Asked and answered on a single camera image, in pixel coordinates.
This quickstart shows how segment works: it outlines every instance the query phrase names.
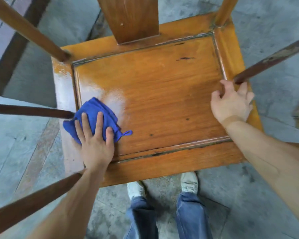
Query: person's right arm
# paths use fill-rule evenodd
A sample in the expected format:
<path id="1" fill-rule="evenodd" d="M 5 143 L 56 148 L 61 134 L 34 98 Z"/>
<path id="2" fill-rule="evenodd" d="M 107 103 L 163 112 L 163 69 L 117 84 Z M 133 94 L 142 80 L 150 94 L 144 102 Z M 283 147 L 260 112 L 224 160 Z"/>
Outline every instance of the person's right arm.
<path id="1" fill-rule="evenodd" d="M 267 136 L 246 123 L 254 97 L 243 83 L 234 90 L 231 81 L 222 80 L 225 94 L 212 93 L 211 108 L 215 118 L 246 159 L 271 185 L 299 219 L 299 148 Z"/>

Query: jeans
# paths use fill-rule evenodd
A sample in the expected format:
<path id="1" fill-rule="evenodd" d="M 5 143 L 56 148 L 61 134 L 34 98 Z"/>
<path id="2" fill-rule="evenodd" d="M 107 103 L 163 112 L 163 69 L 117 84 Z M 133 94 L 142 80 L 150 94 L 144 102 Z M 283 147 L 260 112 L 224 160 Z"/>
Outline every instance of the jeans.
<path id="1" fill-rule="evenodd" d="M 154 207 L 142 197 L 134 197 L 126 211 L 131 226 L 124 239 L 158 239 Z M 176 224 L 180 239 L 212 239 L 205 206 L 196 194 L 180 193 Z"/>

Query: white shoe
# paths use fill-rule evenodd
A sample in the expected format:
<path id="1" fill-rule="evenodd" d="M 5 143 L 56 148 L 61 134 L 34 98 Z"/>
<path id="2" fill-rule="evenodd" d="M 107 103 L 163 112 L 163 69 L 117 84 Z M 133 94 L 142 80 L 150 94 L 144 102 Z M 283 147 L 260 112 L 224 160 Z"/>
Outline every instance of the white shoe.
<path id="1" fill-rule="evenodd" d="M 180 183 L 182 192 L 198 193 L 198 179 L 195 172 L 182 173 Z"/>
<path id="2" fill-rule="evenodd" d="M 137 196 L 146 196 L 145 187 L 142 181 L 135 181 L 128 183 L 128 197 L 130 200 Z"/>

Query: blue rag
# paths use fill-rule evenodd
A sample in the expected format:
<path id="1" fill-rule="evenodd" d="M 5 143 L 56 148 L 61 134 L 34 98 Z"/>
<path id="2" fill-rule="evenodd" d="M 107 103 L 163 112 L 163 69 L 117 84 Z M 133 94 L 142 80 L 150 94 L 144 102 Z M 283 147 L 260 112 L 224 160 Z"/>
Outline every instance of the blue rag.
<path id="1" fill-rule="evenodd" d="M 74 118 L 70 121 L 64 121 L 63 127 L 64 129 L 70 133 L 70 135 L 74 138 L 74 140 L 80 144 L 80 139 L 76 134 L 75 129 L 75 120 L 79 120 L 80 125 L 82 127 L 82 113 L 85 112 L 88 115 L 88 121 L 90 124 L 90 128 L 92 131 L 92 134 L 95 134 L 95 126 L 96 126 L 96 120 L 98 116 L 98 112 L 103 112 L 103 140 L 106 141 L 106 135 L 105 131 L 107 127 L 111 127 L 113 129 L 114 133 L 114 142 L 117 142 L 120 140 L 122 136 L 129 136 L 132 135 L 132 131 L 127 131 L 125 133 L 122 133 L 120 130 L 120 127 L 117 124 L 117 117 L 115 116 L 114 112 L 108 106 L 103 104 L 101 101 L 93 97 L 91 100 L 85 102 L 81 108 L 75 113 Z"/>

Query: person's left hand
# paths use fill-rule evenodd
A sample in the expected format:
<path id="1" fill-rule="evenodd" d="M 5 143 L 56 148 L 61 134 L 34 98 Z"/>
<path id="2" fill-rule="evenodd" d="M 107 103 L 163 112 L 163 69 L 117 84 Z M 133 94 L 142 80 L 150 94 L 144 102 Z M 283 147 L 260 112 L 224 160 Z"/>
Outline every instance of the person's left hand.
<path id="1" fill-rule="evenodd" d="M 107 168 L 114 155 L 113 129 L 111 127 L 106 129 L 106 142 L 104 142 L 102 112 L 98 113 L 94 136 L 86 113 L 82 113 L 82 127 L 83 130 L 79 120 L 75 120 L 76 133 L 82 143 L 80 153 L 85 166 L 92 170 L 97 169 L 99 166 Z"/>

